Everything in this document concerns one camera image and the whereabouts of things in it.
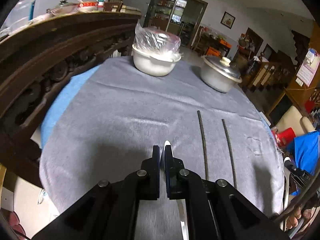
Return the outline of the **person's right hand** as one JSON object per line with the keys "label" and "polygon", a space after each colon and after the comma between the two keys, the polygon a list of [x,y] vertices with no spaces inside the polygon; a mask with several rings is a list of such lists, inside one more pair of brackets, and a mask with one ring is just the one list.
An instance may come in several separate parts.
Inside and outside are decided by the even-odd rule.
{"label": "person's right hand", "polygon": [[314,208],[302,209],[300,206],[291,214],[286,222],[286,228],[292,229],[298,226],[298,221],[303,217],[304,222],[308,222],[314,214]]}

